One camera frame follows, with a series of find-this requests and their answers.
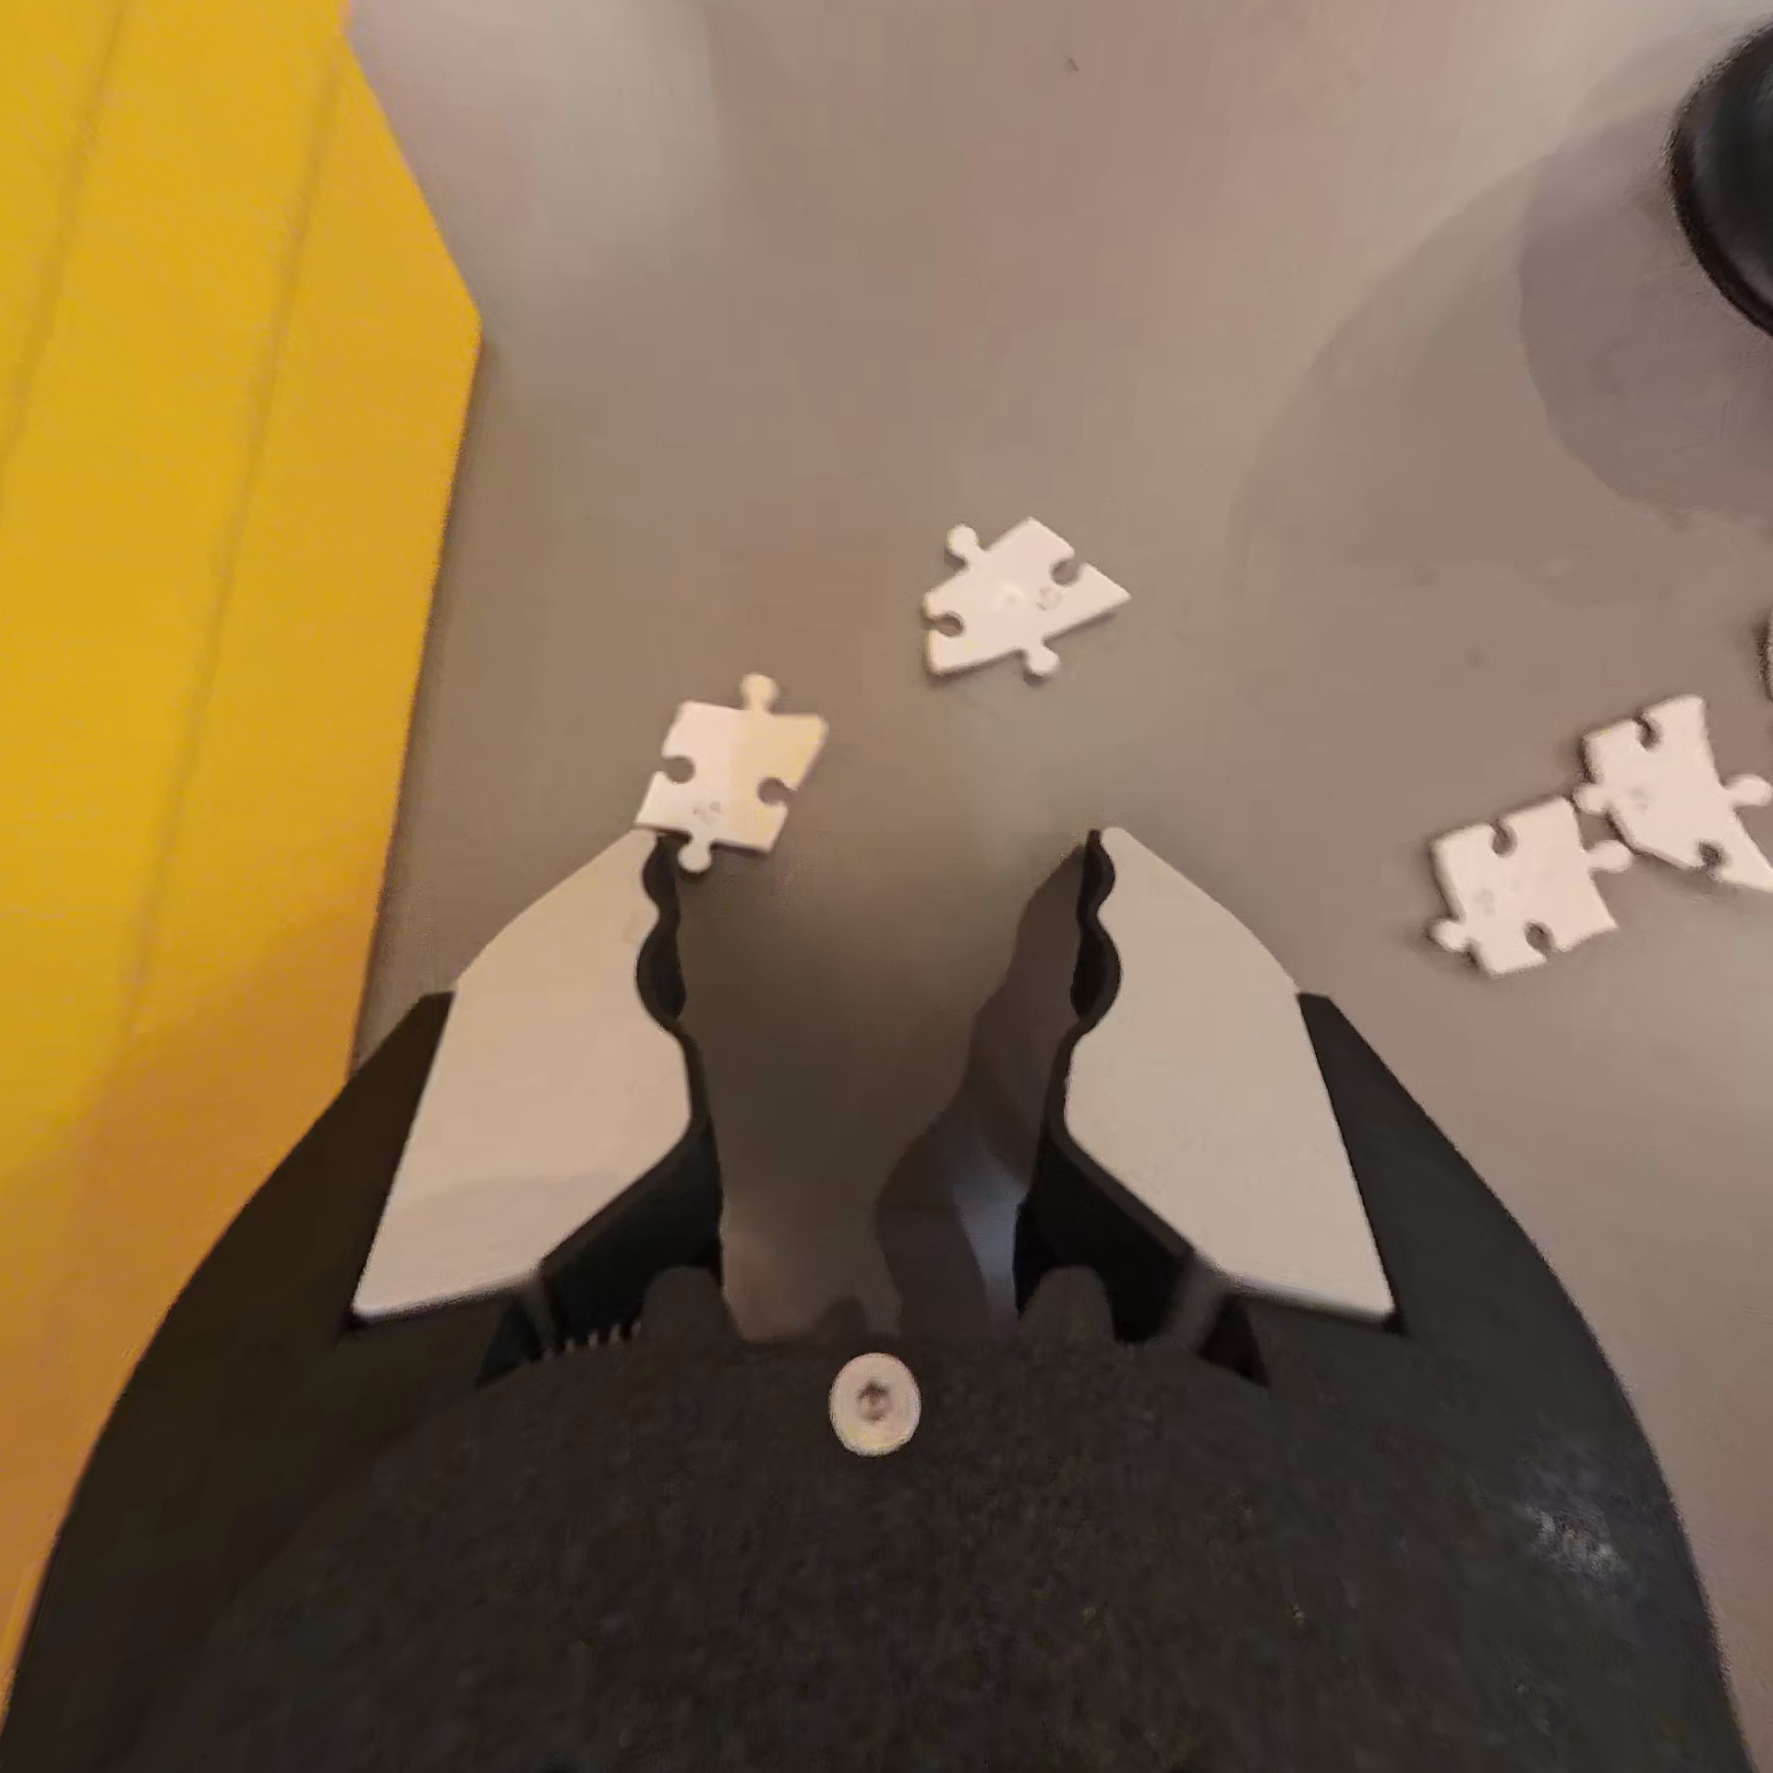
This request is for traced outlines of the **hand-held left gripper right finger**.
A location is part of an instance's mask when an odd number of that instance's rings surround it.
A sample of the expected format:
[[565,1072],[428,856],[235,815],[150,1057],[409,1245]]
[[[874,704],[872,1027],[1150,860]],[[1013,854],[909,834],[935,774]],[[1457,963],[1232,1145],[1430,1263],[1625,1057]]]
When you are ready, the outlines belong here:
[[1393,1291],[1295,976],[1121,826],[1085,844],[1078,921],[1018,1306],[1085,1268],[1116,1326],[1216,1326],[1235,1300],[1386,1326]]

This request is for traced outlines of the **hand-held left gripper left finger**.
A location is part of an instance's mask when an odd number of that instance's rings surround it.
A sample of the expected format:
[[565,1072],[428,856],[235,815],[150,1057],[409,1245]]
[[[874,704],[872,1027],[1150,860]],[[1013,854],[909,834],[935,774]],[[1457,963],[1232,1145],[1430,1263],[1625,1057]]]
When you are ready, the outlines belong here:
[[360,1318],[514,1300],[537,1326],[629,1326],[666,1270],[723,1277],[678,929],[676,847],[631,831],[459,974]]

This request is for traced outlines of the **yellow plastic bin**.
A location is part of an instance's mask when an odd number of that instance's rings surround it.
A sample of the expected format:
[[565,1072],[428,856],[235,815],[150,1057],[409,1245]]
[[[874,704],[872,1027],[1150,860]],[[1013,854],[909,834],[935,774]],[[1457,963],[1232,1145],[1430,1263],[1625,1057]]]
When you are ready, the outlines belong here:
[[481,322],[348,4],[3,5],[4,1689],[340,1087]]

